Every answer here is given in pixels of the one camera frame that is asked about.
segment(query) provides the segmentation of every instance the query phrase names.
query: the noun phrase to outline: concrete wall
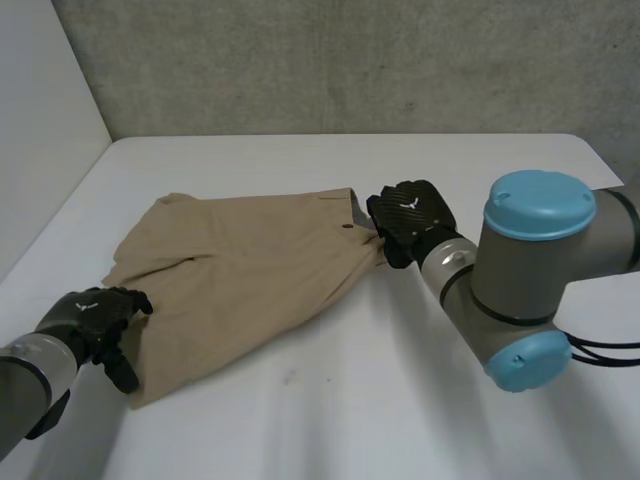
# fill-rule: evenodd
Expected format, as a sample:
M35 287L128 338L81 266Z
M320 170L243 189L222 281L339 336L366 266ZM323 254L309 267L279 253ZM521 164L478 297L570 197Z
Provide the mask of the concrete wall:
M568 132L640 165L637 0L54 0L114 138Z
M0 2L0 280L110 143L51 3Z

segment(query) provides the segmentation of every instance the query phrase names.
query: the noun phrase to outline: khaki shorts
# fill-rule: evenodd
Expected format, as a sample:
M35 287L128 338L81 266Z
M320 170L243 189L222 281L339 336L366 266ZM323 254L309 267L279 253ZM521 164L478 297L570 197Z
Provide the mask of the khaki shorts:
M154 307L123 341L141 382L132 406L313 318L384 262L381 246L348 188L160 198L120 244L103 280L146 292Z

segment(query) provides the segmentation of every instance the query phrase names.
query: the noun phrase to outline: robotic arm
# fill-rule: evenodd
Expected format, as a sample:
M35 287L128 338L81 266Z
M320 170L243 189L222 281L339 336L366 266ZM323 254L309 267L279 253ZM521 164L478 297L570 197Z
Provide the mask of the robotic arm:
M456 231L427 181L385 187L367 201L393 268L416 261L422 277L485 371L503 390L540 387L573 357L599 366L640 365L596 348L640 348L579 339L553 323L572 281L640 270L640 191L591 191L560 173L515 172L494 183L478 248ZM38 324L0 349L0 460L22 438L53 428L79 368L104 364L117 388L138 379L118 348L142 292L90 289L62 297ZM587 356L572 354L577 348Z
M599 366L640 365L587 347L553 323L572 281L640 270L640 191L591 191L560 173L521 171L491 188L479 247L424 180L385 187L367 201L394 268L416 261L431 292L503 390L521 392L558 376L570 359ZM572 354L571 347L586 357Z
M118 348L131 317L153 310L147 296L93 288L62 297L35 332L0 349L0 460L23 438L53 428L69 400L80 367L92 361L124 393L138 378Z

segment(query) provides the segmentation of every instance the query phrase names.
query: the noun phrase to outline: black cable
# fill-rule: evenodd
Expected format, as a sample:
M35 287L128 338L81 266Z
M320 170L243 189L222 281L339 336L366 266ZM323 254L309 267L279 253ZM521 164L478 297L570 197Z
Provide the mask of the black cable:
M640 342L635 342L635 343L594 342L592 340L585 340L583 338L575 337L567 332L564 332L564 334L567 336L567 338L569 339L569 342L571 342L572 345L574 344L574 341L575 341L576 343L579 343L580 345L583 345L585 347L593 347L593 348L611 348L611 349L620 349L620 350L640 348Z
M597 367L610 367L610 368L623 368L623 367L636 367L636 366L640 366L640 359L639 358L633 358L633 359L623 359L623 358L611 358L611 357L606 357L604 355L600 355L598 353L592 352L591 350L589 350L588 348L586 348L586 346L594 346L595 348L607 348L604 345L614 345L614 347L612 348L632 348L629 345L634 345L632 343L627 343L627 344L619 344L619 343L613 343L613 344L607 344L607 343L603 343L603 342L592 342L590 340L584 340L578 337L575 337L569 333L565 332L565 335L567 336L569 343L574 347L577 348L578 350L580 350L582 353L589 355L589 357L583 357L581 355L578 354L572 354L572 358L574 360L577 360L579 362L582 363L587 363L589 365L594 365Z
M574 360L577 360L582 363L588 363L589 365L594 365L596 367L607 367L607 368L624 368L624 367L638 367L640 366L640 359L634 360L622 360L622 359L609 359L608 361L597 360L595 358L583 357L574 353L572 355Z

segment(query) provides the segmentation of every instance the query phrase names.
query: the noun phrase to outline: tabletop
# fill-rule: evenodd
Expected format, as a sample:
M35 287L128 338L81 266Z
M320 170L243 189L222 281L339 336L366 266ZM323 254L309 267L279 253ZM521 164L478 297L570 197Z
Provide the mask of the tabletop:
M300 193L427 179L478 240L498 177L544 169L619 184L569 135L131 138L113 144L0 284L0 336L99 284L158 197ZM640 340L640 275L568 287L556 323ZM140 410L83 368L60 424L23 441L7 479L640 478L640 369L572 364L511 394L484 374L417 269L371 271L339 304L228 368Z

